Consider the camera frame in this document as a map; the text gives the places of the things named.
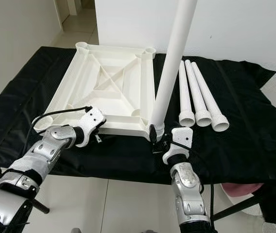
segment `white pipe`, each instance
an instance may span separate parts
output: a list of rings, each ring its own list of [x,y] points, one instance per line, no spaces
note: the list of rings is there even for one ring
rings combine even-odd
[[[173,92],[178,68],[189,35],[197,0],[179,0],[168,44],[161,81],[149,125],[154,125],[156,139],[164,134],[164,119]]]
[[[190,93],[184,61],[179,66],[179,89],[180,89],[180,114],[179,124],[191,127],[195,124],[194,113],[191,109]]]
[[[185,61],[190,90],[192,93],[192,99],[195,108],[195,120],[196,124],[201,127],[205,127],[211,124],[211,115],[206,109],[206,105],[200,91],[200,87],[195,78],[190,60]]]
[[[195,73],[196,80],[200,86],[207,109],[211,114],[211,126],[216,132],[222,132],[229,128],[229,122],[226,117],[221,113],[210,89],[208,88],[200,69],[195,62],[192,62],[192,67]]]

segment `black cloth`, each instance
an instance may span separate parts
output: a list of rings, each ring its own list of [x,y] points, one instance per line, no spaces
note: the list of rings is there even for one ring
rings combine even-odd
[[[41,47],[0,94],[1,167],[21,157],[30,123],[47,108],[75,51]],[[164,59],[165,54],[157,54],[154,59],[156,91]],[[190,160],[195,172],[204,183],[209,183],[211,176],[215,183],[276,183],[276,108],[259,89],[275,72],[248,62],[190,59],[197,63],[230,122],[229,129],[222,133],[210,126],[193,126]],[[167,130],[178,121],[178,85],[177,80],[165,119]],[[39,138],[33,135],[30,144]],[[170,183],[162,154],[152,154],[146,139],[118,135],[102,138],[103,144],[64,151],[52,174]]]

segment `white door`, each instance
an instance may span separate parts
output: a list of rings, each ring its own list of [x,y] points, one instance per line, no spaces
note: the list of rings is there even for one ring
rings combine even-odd
[[[56,0],[56,2],[57,2],[60,20],[63,23],[65,19],[69,16],[68,3],[67,3],[67,0]]]

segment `upright white pole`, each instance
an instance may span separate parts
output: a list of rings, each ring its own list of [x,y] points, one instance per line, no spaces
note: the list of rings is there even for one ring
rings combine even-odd
[[[211,114],[211,126],[216,132],[222,132],[229,128],[229,122],[226,117],[221,113],[217,102],[215,101],[212,93],[207,86],[200,69],[195,62],[192,62],[192,67],[195,73],[196,80],[200,86],[201,93],[203,95],[207,109]]]
[[[191,109],[190,93],[184,61],[179,66],[180,114],[179,124],[191,127],[195,124],[194,113]]]
[[[176,81],[180,60],[189,35],[196,3],[197,0],[179,0],[153,113],[147,127],[147,130],[150,130],[150,139],[153,137],[151,135],[151,125],[154,126],[157,141],[164,134],[164,119]]]
[[[194,108],[195,108],[196,124],[201,127],[208,126],[211,123],[210,112],[207,111],[202,93],[200,91],[200,87],[196,81],[195,74],[193,72],[190,60],[186,60],[185,65],[187,69],[190,90],[192,93],[192,99],[193,99]]]

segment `pink object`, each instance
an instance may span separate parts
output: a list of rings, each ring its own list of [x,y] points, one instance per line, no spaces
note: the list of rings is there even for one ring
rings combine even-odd
[[[222,188],[230,197],[241,197],[260,189],[263,183],[239,184],[222,183]]]

